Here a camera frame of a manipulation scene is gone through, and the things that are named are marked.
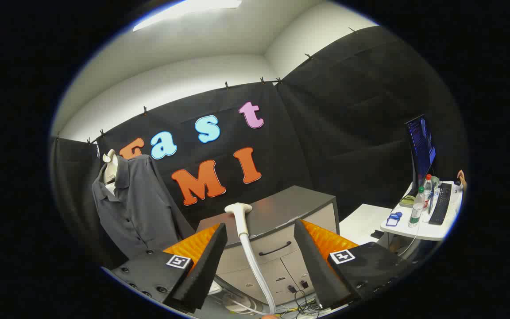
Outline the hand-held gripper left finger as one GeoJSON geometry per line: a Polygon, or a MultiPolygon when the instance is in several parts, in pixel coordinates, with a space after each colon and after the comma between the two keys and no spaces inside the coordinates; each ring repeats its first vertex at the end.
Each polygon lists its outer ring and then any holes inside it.
{"type": "Polygon", "coordinates": [[[149,250],[111,270],[111,278],[162,307],[184,313],[201,309],[227,244],[219,223],[164,250],[149,250]]]}

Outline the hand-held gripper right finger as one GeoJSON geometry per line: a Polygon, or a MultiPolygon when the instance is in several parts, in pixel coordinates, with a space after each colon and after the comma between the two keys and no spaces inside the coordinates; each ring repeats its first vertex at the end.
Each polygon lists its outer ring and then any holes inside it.
{"type": "Polygon", "coordinates": [[[294,236],[323,307],[370,300],[413,270],[411,263],[377,243],[357,245],[302,219],[295,221],[294,236]]]}

